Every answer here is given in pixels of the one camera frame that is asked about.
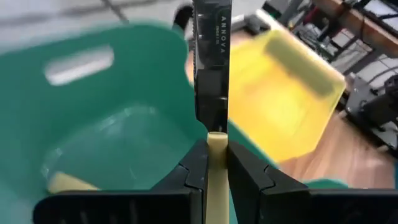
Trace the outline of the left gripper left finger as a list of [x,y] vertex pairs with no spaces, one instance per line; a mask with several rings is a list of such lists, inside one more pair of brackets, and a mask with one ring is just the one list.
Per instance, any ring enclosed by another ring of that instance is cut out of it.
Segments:
[[149,190],[69,190],[34,207],[34,224],[205,224],[208,144],[198,140]]

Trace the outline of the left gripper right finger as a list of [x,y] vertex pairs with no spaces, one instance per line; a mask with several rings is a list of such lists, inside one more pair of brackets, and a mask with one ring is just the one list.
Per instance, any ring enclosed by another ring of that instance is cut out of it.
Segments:
[[239,224],[398,224],[398,191],[311,189],[236,142],[228,179]]

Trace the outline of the cream-handled cutlery piece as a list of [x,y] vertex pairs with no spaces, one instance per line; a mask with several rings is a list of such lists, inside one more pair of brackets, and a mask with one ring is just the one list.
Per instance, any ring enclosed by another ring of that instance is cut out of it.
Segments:
[[99,190],[99,188],[63,172],[55,173],[47,185],[47,191],[51,194],[71,190]]

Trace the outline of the cream-handled table knife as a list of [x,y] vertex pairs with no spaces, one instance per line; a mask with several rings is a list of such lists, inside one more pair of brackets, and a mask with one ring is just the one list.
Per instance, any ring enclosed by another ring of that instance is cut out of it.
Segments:
[[193,0],[195,112],[207,129],[206,224],[229,224],[228,145],[231,0]]

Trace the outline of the yellow translucent plastic tray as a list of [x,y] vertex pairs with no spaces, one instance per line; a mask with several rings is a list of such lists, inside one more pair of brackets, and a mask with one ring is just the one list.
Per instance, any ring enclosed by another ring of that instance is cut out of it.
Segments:
[[316,148],[345,86],[301,41],[269,30],[231,51],[229,118],[279,163]]

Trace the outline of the black background machine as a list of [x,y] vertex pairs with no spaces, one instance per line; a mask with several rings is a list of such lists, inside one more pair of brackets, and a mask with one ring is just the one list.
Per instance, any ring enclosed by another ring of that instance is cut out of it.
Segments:
[[398,149],[398,75],[388,78],[381,90],[355,78],[345,111],[349,120],[380,146]]

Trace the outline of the wooden background desk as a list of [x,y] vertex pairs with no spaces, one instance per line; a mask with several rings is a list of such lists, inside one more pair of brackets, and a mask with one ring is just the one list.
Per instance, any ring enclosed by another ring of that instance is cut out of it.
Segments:
[[387,31],[357,9],[348,9],[342,0],[312,0],[312,2],[371,47],[381,50],[390,58],[398,58],[398,35]]

